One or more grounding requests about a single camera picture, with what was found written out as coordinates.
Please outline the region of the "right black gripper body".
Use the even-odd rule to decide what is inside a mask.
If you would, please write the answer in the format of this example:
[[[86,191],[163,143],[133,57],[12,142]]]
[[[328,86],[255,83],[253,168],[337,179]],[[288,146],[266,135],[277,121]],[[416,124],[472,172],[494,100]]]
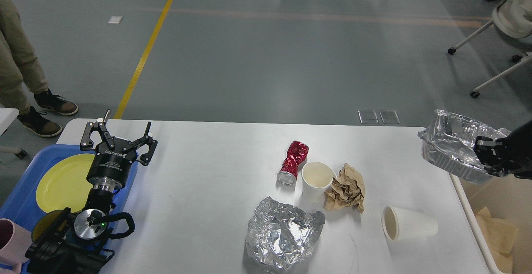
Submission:
[[[497,139],[486,146],[490,157],[487,172],[495,177],[513,174],[516,178],[525,177],[525,141],[517,137]]]

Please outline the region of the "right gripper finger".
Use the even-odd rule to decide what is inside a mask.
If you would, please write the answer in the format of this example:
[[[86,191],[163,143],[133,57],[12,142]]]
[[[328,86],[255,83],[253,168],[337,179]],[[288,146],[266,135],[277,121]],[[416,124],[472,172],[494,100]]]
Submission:
[[[496,142],[486,136],[477,136],[474,144],[474,153],[481,164],[494,164],[496,155],[493,151]]]

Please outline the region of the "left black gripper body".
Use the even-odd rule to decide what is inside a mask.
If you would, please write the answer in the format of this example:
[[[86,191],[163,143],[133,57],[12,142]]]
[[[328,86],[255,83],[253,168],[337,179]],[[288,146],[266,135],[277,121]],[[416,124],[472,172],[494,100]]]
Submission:
[[[152,160],[158,141],[153,139],[152,145],[143,145],[139,149],[123,153],[123,146],[129,140],[113,139],[114,148],[110,148],[105,142],[96,147],[96,155],[89,168],[86,180],[92,185],[98,185],[103,179],[115,182],[114,189],[120,190],[126,187],[131,167],[135,162],[148,166]]]

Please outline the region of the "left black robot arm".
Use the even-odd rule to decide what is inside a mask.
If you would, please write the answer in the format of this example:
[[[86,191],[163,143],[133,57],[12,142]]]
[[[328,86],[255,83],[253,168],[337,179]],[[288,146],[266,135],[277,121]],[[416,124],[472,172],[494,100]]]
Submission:
[[[87,181],[92,185],[85,206],[73,212],[66,207],[49,212],[34,229],[33,243],[25,257],[31,274],[98,274],[115,252],[105,247],[135,231],[133,217],[116,212],[114,196],[126,187],[135,162],[148,166],[158,142],[150,135],[148,122],[136,140],[112,136],[103,119],[86,124],[80,149],[95,151]]]

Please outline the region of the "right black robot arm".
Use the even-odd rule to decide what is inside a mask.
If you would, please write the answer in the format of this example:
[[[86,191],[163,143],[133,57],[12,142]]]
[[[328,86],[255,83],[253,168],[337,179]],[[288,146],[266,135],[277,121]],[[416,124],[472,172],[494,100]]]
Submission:
[[[519,179],[532,179],[532,121],[504,138],[477,136],[473,151],[484,170],[494,177],[512,174]]]

